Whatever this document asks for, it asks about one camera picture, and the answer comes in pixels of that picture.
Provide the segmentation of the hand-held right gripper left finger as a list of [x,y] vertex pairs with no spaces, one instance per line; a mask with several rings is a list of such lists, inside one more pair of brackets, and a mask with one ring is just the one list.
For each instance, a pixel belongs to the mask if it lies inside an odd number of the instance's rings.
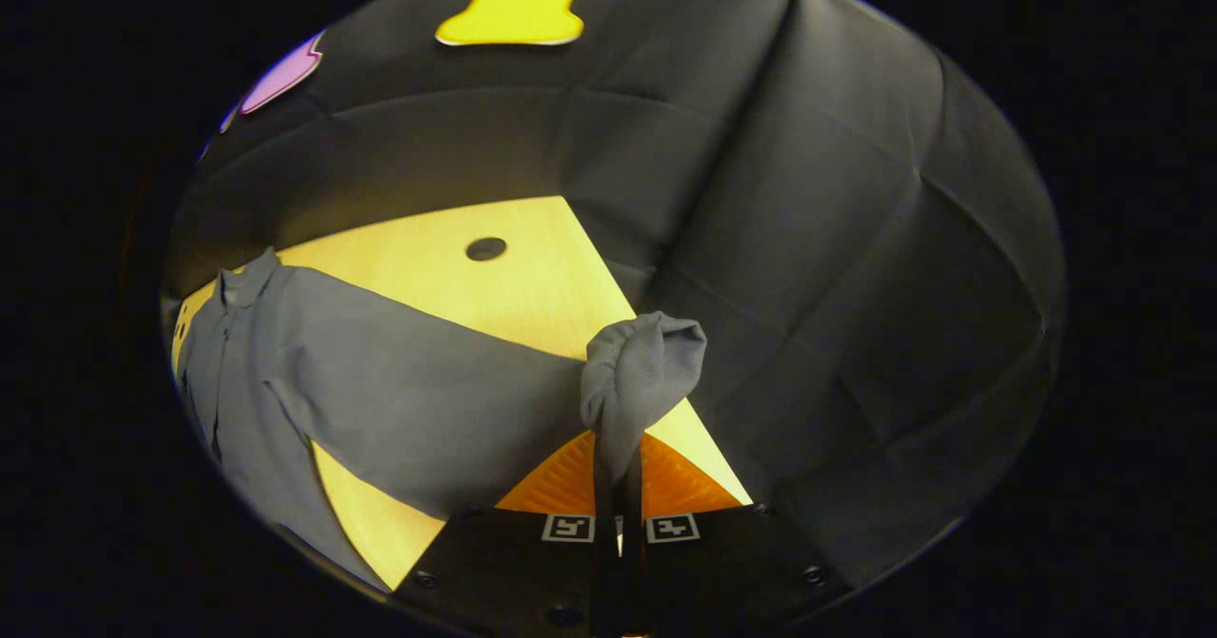
[[621,542],[583,432],[494,508],[449,517],[396,603],[461,638],[615,638],[605,620]]

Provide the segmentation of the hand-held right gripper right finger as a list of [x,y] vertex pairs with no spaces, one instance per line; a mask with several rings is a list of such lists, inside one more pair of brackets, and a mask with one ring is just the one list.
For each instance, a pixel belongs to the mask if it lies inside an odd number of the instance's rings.
[[783,510],[744,504],[654,435],[644,435],[628,486],[630,636],[775,637],[851,594]]

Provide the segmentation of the grey long-sleeved shirt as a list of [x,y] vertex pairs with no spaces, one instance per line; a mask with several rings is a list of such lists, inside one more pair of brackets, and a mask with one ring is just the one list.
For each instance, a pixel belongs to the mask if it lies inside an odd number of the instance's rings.
[[398,573],[357,550],[316,452],[430,517],[591,516],[591,469],[626,477],[645,431],[697,386],[707,347],[699,321],[651,312],[570,359],[267,250],[218,274],[175,373],[195,436],[257,516],[387,593]]

